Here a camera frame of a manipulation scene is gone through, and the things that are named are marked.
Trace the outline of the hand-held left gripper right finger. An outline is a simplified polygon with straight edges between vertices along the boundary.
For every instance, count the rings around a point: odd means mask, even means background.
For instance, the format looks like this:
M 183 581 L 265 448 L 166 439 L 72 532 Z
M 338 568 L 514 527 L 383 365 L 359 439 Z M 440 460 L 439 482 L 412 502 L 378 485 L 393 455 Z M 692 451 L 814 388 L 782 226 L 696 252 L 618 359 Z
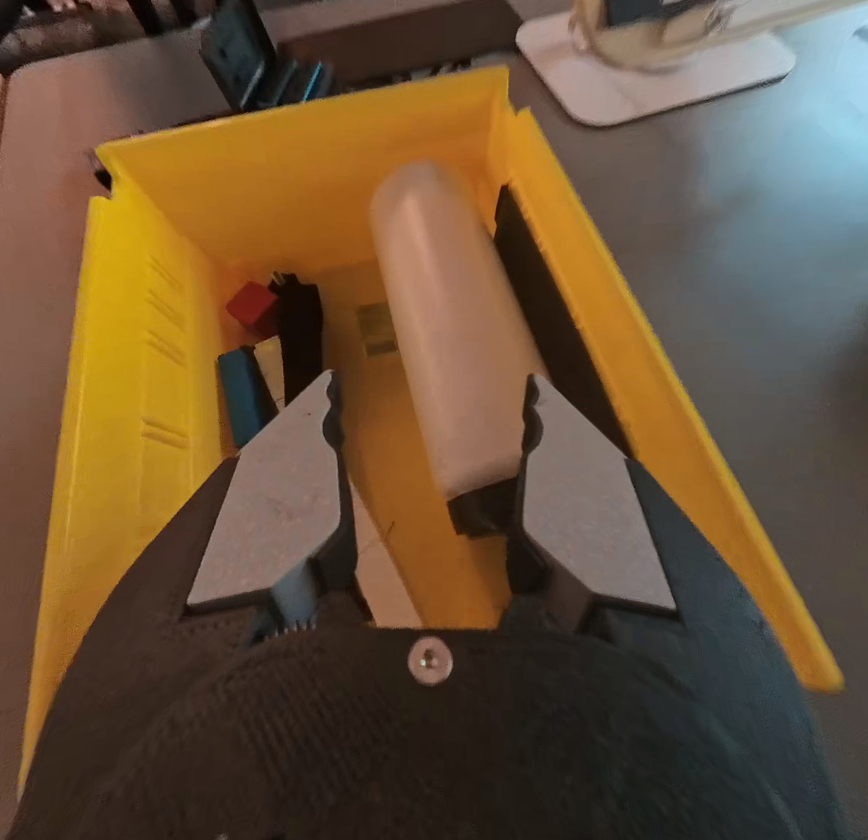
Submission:
M 543 376 L 528 376 L 507 576 L 576 634 L 597 607 L 674 616 L 677 605 L 627 457 Z

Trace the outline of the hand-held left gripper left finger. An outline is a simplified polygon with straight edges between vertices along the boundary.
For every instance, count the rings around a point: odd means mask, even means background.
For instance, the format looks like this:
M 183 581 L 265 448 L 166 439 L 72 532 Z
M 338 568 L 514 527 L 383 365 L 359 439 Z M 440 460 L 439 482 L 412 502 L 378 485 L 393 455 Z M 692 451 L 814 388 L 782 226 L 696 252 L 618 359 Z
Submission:
M 353 593 L 353 496 L 340 382 L 320 373 L 241 450 L 187 597 L 195 614 L 253 607 L 283 634 Z

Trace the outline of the monitor with wooden frame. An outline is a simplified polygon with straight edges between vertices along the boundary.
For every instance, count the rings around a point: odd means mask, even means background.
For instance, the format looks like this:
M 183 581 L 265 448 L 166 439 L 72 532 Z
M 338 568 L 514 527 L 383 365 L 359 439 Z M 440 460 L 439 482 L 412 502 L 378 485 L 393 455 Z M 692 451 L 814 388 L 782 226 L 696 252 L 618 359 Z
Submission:
M 776 32 L 866 0 L 571 0 L 515 45 L 575 121 L 608 128 L 783 80 Z

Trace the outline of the blue block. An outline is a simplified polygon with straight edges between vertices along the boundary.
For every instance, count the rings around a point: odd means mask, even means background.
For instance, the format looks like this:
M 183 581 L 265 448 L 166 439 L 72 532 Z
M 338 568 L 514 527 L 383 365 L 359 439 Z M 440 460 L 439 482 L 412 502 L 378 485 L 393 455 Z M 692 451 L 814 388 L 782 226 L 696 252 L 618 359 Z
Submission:
M 216 359 L 233 444 L 241 449 L 277 415 L 275 401 L 252 346 L 225 352 Z

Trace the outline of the white bottle with black cap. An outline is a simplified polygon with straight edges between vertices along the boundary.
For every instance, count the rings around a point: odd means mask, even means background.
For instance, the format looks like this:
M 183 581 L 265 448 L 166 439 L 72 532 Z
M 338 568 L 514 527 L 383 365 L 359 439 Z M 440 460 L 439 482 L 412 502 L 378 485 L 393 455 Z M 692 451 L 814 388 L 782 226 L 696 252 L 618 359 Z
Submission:
M 528 376 L 548 376 L 476 206 L 431 161 L 376 190 L 377 262 L 430 472 L 455 531 L 504 533 Z

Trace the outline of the cream flat piece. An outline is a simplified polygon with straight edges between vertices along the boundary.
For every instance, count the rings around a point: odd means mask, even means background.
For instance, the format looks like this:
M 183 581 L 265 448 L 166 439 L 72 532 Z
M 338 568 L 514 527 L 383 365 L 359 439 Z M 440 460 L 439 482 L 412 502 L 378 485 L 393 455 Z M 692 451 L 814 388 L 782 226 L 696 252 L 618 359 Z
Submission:
M 285 408 L 283 353 L 278 335 L 262 340 L 254 347 L 254 357 L 266 390 L 278 412 Z

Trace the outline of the red cube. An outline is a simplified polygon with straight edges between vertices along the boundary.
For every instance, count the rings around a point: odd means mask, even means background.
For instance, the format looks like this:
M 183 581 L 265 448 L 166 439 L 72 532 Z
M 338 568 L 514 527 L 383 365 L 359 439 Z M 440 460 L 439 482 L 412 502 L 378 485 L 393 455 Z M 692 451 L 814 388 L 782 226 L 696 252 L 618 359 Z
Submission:
M 267 339 L 278 335 L 277 306 L 278 295 L 269 286 L 246 282 L 225 309 L 248 333 Z

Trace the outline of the yellow plastic bin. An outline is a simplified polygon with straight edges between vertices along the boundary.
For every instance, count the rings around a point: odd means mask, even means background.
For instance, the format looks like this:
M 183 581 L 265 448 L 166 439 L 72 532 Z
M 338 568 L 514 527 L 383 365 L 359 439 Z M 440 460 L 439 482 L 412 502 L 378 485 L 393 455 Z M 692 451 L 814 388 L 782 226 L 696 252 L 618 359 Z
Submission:
M 458 537 L 435 489 L 404 368 L 363 351 L 385 302 L 368 211 L 406 163 L 457 179 L 501 251 L 540 255 L 516 285 L 555 386 L 623 446 L 738 574 L 800 683 L 844 677 L 634 293 L 505 68 L 473 70 L 112 141 L 115 179 L 79 224 L 81 278 L 19 771 L 111 590 L 230 451 L 216 360 L 246 338 L 226 303 L 278 267 L 321 289 L 349 408 L 356 486 L 423 622 L 489 627 L 502 539 Z

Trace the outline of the black and blue device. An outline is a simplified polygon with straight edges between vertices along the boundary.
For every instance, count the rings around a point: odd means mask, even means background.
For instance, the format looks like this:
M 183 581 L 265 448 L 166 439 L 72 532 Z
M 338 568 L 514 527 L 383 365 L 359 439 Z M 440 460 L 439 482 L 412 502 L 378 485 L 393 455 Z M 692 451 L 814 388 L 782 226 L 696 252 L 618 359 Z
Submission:
M 201 34 L 200 55 L 234 113 L 302 104 L 339 93 L 334 68 L 280 51 L 254 0 L 223 0 Z

